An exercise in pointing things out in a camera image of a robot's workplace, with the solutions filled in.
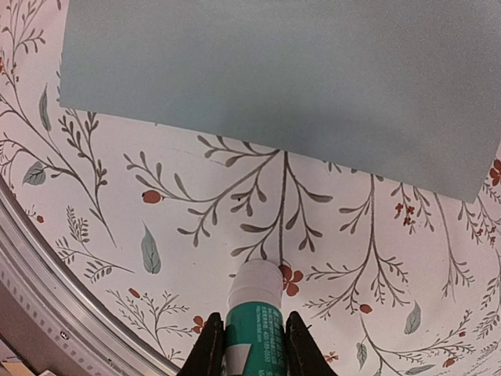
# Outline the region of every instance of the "branch pattern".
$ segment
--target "branch pattern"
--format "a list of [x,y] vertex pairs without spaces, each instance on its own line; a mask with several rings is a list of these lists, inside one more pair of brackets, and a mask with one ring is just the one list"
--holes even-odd
[[137,331],[145,331],[155,341],[158,349],[165,358],[169,360],[183,360],[179,351],[171,349],[171,352],[167,354],[164,351],[164,346],[160,338],[162,332],[175,334],[178,337],[193,336],[192,328],[180,327],[176,324],[166,324],[164,322],[166,314],[177,315],[189,311],[188,306],[175,304],[175,300],[179,298],[179,295],[173,295],[164,291],[162,294],[163,301],[155,303],[155,298],[149,296],[147,292],[140,295],[140,293],[132,288],[129,289],[129,294],[132,298],[129,296],[123,298],[119,291],[108,289],[106,292],[115,297],[115,302],[120,307],[119,312],[122,317],[127,319],[129,324]]
[[[30,0],[28,2],[24,0],[9,0],[9,4],[5,8],[8,13],[9,22],[7,25],[2,26],[1,32],[9,36],[12,46],[9,52],[6,52],[4,48],[0,48],[0,77],[5,79],[5,87],[10,89],[10,92],[0,92],[0,104],[4,107],[3,109],[0,107],[0,118],[10,114],[18,117],[49,149],[51,154],[47,157],[39,156],[30,151],[30,149],[21,142],[10,139],[4,133],[4,139],[0,140],[0,172],[7,178],[10,188],[13,190],[14,185],[11,180],[13,163],[18,155],[24,153],[30,155],[36,161],[35,163],[41,165],[41,178],[36,181],[36,183],[30,180],[24,180],[23,183],[30,183],[31,185],[42,184],[45,181],[45,170],[51,171],[50,176],[53,179],[61,175],[71,177],[85,192],[85,195],[91,202],[89,211],[105,227],[110,239],[116,246],[114,237],[107,225],[99,203],[99,188],[105,186],[107,181],[103,178],[106,174],[106,169],[103,168],[101,160],[94,157],[92,151],[91,135],[92,132],[96,130],[99,123],[96,120],[96,114],[87,113],[87,120],[81,121],[77,111],[66,110],[67,114],[78,123],[78,127],[80,128],[79,131],[73,128],[72,122],[67,123],[65,116],[59,120],[60,124],[63,126],[62,132],[69,135],[67,142],[77,150],[77,155],[79,157],[87,158],[92,166],[95,177],[94,183],[90,185],[84,182],[76,168],[70,163],[67,156],[61,152],[60,148],[52,139],[52,124],[47,111],[47,87],[45,87],[45,91],[41,94],[38,106],[40,125],[35,125],[26,115],[23,105],[20,102],[18,89],[19,76],[16,74],[17,54],[20,51],[29,54],[31,49],[36,53],[38,52],[39,46],[45,44],[45,39],[42,37],[44,32],[43,29],[37,30],[32,26],[32,23],[46,2],[47,0]],[[52,155],[57,157],[59,164],[52,162]]]
[[345,231],[350,228],[350,234],[353,235],[356,232],[357,225],[359,224],[362,216],[367,215],[370,212],[369,217],[369,245],[366,252],[366,257],[356,268],[348,268],[343,265],[341,269],[333,268],[329,263],[327,263],[327,270],[319,270],[318,268],[312,266],[313,272],[306,276],[306,280],[319,280],[321,278],[326,278],[327,280],[337,280],[340,278],[345,278],[353,276],[351,283],[348,288],[345,289],[339,295],[329,295],[327,298],[320,298],[317,302],[309,301],[305,303],[305,307],[309,309],[317,309],[318,312],[314,317],[321,317],[326,320],[330,317],[330,310],[339,302],[346,302],[346,309],[350,313],[355,313],[359,309],[358,296],[360,292],[358,290],[358,284],[360,278],[364,274],[366,267],[369,264],[371,258],[374,258],[377,273],[374,277],[370,290],[373,292],[373,296],[376,302],[384,304],[386,301],[386,294],[389,293],[392,300],[392,307],[397,304],[403,306],[409,304],[408,301],[404,300],[403,295],[405,291],[394,285],[394,282],[390,280],[388,273],[394,274],[402,284],[407,284],[407,272],[402,269],[402,262],[397,262],[396,257],[392,256],[390,258],[383,258],[378,249],[376,243],[376,219],[375,219],[375,192],[376,187],[374,183],[374,175],[370,176],[370,190],[366,200],[356,208],[341,208],[339,212],[341,214],[353,214],[354,218],[344,224],[340,231]]
[[445,282],[442,291],[443,298],[447,298],[449,292],[452,294],[454,301],[456,300],[454,287],[461,283],[462,286],[469,287],[475,279],[470,274],[470,270],[467,268],[467,262],[458,262],[454,253],[452,252],[451,237],[449,234],[449,227],[447,226],[447,220],[445,219],[444,208],[442,207],[442,202],[436,193],[434,193],[434,198],[437,202],[438,210],[440,211],[440,216],[442,217],[442,224],[444,226],[445,239],[447,240],[447,251],[449,257],[449,271],[447,272],[447,282]]
[[[383,349],[378,346],[374,339],[371,338],[364,319],[360,318],[365,337],[359,343],[359,347],[363,346],[365,348],[365,345],[363,343],[365,340],[367,340],[369,346],[375,352],[379,360],[379,368],[377,369],[376,374],[382,374],[384,367],[388,368],[390,371],[393,371],[394,374],[397,374],[399,376],[403,376],[404,374],[417,374],[434,367],[434,364],[425,364],[425,357],[432,358],[440,355],[444,355],[446,357],[447,360],[445,361],[445,366],[449,367],[457,360],[464,358],[465,355],[470,355],[475,351],[475,348],[472,346],[472,344],[464,343],[464,341],[455,341],[455,338],[460,335],[460,333],[466,330],[466,324],[470,321],[470,316],[471,311],[467,310],[457,329],[451,329],[449,331],[449,334],[444,338],[437,337],[437,339],[427,347],[408,351],[393,351]],[[409,370],[403,374],[404,371],[399,371],[396,366],[391,363],[387,356],[394,356],[398,360],[416,363],[419,364],[419,366],[414,367],[412,371]],[[361,361],[361,366],[363,366],[363,364],[365,363],[366,358],[367,350],[365,350],[365,357],[362,359],[363,361]]]
[[[136,175],[135,178],[146,188],[149,188],[154,192],[158,192],[161,196],[162,201],[168,199],[183,201],[191,205],[196,205],[195,207],[192,206],[187,209],[189,214],[195,215],[198,218],[196,227],[191,230],[179,227],[178,232],[180,234],[192,237],[193,246],[198,247],[198,245],[200,244],[200,235],[204,235],[205,237],[211,236],[211,233],[207,228],[208,222],[211,221],[212,226],[218,225],[218,206],[226,198],[229,198],[231,201],[235,201],[235,205],[230,209],[230,212],[237,213],[240,210],[245,209],[247,217],[252,217],[254,214],[252,203],[253,198],[256,197],[261,203],[265,203],[268,200],[267,195],[260,187],[261,173],[266,166],[277,160],[279,158],[279,155],[281,155],[283,157],[282,176],[281,190],[279,195],[280,204],[277,213],[272,219],[271,223],[266,226],[256,226],[255,224],[242,223],[240,225],[242,231],[246,233],[259,233],[261,235],[259,240],[257,240],[255,243],[233,249],[231,256],[237,256],[243,252],[246,252],[246,260],[249,260],[254,252],[256,250],[259,250],[260,256],[263,259],[267,259],[268,253],[265,248],[266,241],[270,238],[271,235],[276,234],[279,239],[279,259],[282,262],[284,234],[283,230],[284,228],[285,230],[292,230],[293,228],[297,227],[298,219],[300,219],[300,222],[302,223],[302,228],[305,234],[304,238],[298,245],[298,248],[300,250],[303,250],[308,245],[310,251],[315,251],[315,243],[313,239],[321,238],[323,234],[318,230],[312,228],[308,224],[308,218],[305,210],[305,199],[309,199],[319,204],[326,204],[332,200],[332,197],[328,195],[313,193],[311,190],[309,190],[294,173],[294,170],[292,169],[289,161],[289,154],[287,152],[272,150],[267,153],[261,153],[256,151],[255,148],[249,143],[242,143],[243,148],[246,150],[242,151],[229,147],[227,145],[227,142],[222,137],[217,137],[218,144],[216,146],[210,143],[203,136],[198,136],[197,138],[203,145],[209,148],[209,150],[204,155],[206,158],[210,158],[216,153],[228,155],[227,159],[225,160],[225,166],[227,168],[231,168],[238,160],[245,157],[256,158],[259,161],[258,165],[216,196],[206,199],[197,199],[188,192],[181,177],[177,173],[174,174],[174,182],[177,186],[177,192],[167,188],[162,181],[162,164],[160,162],[157,162],[155,164],[155,170],[153,171],[148,165],[144,152],[141,151],[139,153],[140,162],[134,162],[127,154],[124,155],[125,160],[128,162],[127,170],[139,170],[141,174]],[[250,183],[250,187],[243,188],[244,185],[248,185],[248,183]],[[292,189],[296,192],[297,206],[295,208],[294,214],[287,220],[287,223],[284,225],[286,211],[286,191],[288,183],[292,185]]]
[[67,224],[70,231],[70,236],[74,242],[78,243],[80,249],[75,249],[70,245],[66,237],[61,237],[56,240],[56,251],[61,261],[66,265],[72,265],[76,259],[88,260],[85,261],[85,273],[83,276],[87,278],[91,284],[98,282],[106,276],[109,276],[114,270],[122,270],[128,273],[134,273],[132,270],[109,262],[103,258],[96,257],[87,248],[87,243],[90,242],[88,220],[77,218],[75,210],[67,207]]
[[484,318],[477,325],[474,332],[477,333],[477,339],[484,339],[490,332],[497,327],[500,322],[499,311],[501,310],[501,255],[496,249],[496,261],[498,266],[498,274],[487,283],[485,295],[482,297],[481,310],[487,309],[490,306],[491,300],[498,295],[496,304],[493,309],[485,314]]

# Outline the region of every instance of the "white surface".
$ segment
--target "white surface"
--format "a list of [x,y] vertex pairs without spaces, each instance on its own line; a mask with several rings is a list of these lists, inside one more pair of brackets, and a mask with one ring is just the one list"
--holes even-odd
[[[286,265],[284,316],[299,311],[340,375],[374,376],[381,364],[383,376],[405,375],[422,362],[434,365],[423,376],[499,376],[501,189],[494,178],[501,162],[475,203],[464,204],[294,154],[101,114],[88,143],[88,115],[65,113],[56,102],[67,4],[62,11],[57,1],[35,4],[41,8],[23,38],[43,29],[45,44],[37,40],[35,53],[29,42],[28,54],[19,45],[23,2],[13,16],[14,73],[11,34],[0,34],[2,172],[70,270],[159,353],[182,364],[204,319],[225,315],[229,275],[250,253],[259,259],[263,244],[268,260]],[[2,3],[4,27],[10,13]],[[39,109],[46,85],[50,131]],[[63,117],[75,138],[81,133],[87,157],[68,143]],[[44,174],[23,183],[36,161]],[[96,190],[101,175],[106,185]],[[150,190],[157,193],[143,196]],[[492,329],[483,331],[489,321]]]

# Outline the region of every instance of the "silver frame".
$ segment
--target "silver frame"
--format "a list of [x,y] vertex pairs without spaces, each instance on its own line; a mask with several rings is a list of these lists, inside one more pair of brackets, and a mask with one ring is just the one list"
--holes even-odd
[[0,283],[87,374],[176,375],[61,262],[0,177]]

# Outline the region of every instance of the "red flower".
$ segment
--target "red flower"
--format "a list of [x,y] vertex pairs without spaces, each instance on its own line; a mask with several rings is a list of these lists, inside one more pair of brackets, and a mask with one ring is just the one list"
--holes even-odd
[[448,358],[445,362],[444,362],[444,368],[447,368],[447,367],[450,367],[452,366],[454,363],[456,362],[456,358]]
[[360,311],[364,312],[365,314],[371,313],[373,311],[372,307],[368,304],[361,304],[359,309],[360,309]]
[[202,316],[195,316],[193,318],[193,322],[196,324],[194,327],[193,327],[193,331],[197,334],[200,334],[202,332],[202,329],[204,329],[204,326],[205,326],[205,321],[204,319],[202,318]]
[[329,352],[329,355],[324,355],[323,357],[325,358],[327,363],[332,363],[335,360],[339,360],[339,355],[334,355],[336,354],[335,351]]
[[141,298],[141,295],[136,290],[134,290],[132,287],[128,289],[128,292],[130,292],[134,298],[137,298],[137,299]]
[[159,194],[156,190],[147,190],[142,194],[142,200],[147,204],[156,204],[163,199],[164,198],[162,197],[162,195]]
[[287,265],[281,265],[279,269],[283,275],[283,290],[287,292],[287,295],[295,296],[299,292],[296,284],[303,279],[303,273],[296,270],[293,275],[292,269]]
[[492,186],[497,186],[499,179],[501,179],[501,161],[499,159],[494,160],[494,167],[489,170],[488,174],[492,178]]

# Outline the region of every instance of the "red berry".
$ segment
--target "red berry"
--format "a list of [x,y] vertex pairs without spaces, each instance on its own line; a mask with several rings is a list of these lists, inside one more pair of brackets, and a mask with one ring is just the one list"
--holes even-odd
[[364,313],[371,313],[373,311],[373,309],[370,308],[370,305],[368,305],[368,304],[362,304],[362,305],[360,305],[360,311],[362,311]]
[[147,204],[156,204],[162,200],[162,196],[156,190],[147,190],[142,194],[142,200]]
[[134,298],[137,298],[137,299],[141,298],[141,295],[136,290],[134,290],[132,287],[128,289],[128,292],[130,292]]
[[455,362],[456,362],[456,359],[455,359],[455,358],[449,358],[449,359],[447,359],[447,360],[444,362],[444,367],[445,367],[445,368],[450,367],[450,366],[452,366]]

